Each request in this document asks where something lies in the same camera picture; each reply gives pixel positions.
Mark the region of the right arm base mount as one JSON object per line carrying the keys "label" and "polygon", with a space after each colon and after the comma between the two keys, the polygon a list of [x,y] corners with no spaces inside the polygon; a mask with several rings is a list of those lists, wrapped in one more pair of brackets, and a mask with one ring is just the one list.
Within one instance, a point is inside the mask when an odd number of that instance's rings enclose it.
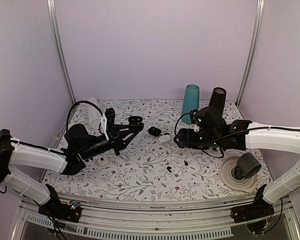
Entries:
{"label": "right arm base mount", "polygon": [[253,202],[231,208],[230,216],[235,223],[255,220],[262,217],[270,216],[274,213],[272,203],[267,203],[263,199],[263,191],[266,184],[262,185],[256,192]]}

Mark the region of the black round earbud case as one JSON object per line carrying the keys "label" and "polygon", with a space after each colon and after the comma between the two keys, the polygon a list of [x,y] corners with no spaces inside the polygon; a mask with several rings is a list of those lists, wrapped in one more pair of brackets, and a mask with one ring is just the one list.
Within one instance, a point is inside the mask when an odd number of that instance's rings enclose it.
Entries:
{"label": "black round earbud case", "polygon": [[141,116],[130,116],[128,122],[130,126],[143,125],[143,118]]}

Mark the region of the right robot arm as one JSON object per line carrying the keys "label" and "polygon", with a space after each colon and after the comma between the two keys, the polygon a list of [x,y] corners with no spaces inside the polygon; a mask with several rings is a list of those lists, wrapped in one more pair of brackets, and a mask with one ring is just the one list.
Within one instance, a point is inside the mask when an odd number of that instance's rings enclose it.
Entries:
{"label": "right robot arm", "polygon": [[[266,149],[300,155],[300,127],[261,124],[250,120],[235,120],[227,124],[215,106],[191,110],[194,129],[182,128],[174,132],[174,142],[179,148],[207,150]],[[300,187],[300,160],[278,179],[260,187],[248,213],[259,218],[280,198]]]}

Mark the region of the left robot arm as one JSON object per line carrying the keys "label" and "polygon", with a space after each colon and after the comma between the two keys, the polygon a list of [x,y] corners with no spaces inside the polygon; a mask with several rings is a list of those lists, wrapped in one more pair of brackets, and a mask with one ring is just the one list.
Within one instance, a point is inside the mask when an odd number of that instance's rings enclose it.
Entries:
{"label": "left robot arm", "polygon": [[125,149],[131,140],[144,128],[144,124],[113,124],[104,134],[90,135],[81,123],[74,124],[64,134],[67,148],[56,150],[22,142],[11,136],[8,129],[0,130],[0,185],[27,196],[53,216],[64,213],[64,205],[52,187],[37,182],[16,166],[47,169],[66,176],[78,174],[85,168],[85,162],[109,150],[116,155]]}

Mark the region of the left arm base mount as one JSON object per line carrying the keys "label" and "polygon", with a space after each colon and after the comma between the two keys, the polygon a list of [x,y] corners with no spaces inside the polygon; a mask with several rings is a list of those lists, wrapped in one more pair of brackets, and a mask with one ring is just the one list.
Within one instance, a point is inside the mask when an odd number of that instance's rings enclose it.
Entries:
{"label": "left arm base mount", "polygon": [[46,184],[49,190],[50,199],[47,203],[39,205],[38,213],[50,218],[78,223],[82,214],[81,203],[70,200],[67,203],[61,203],[55,189]]}

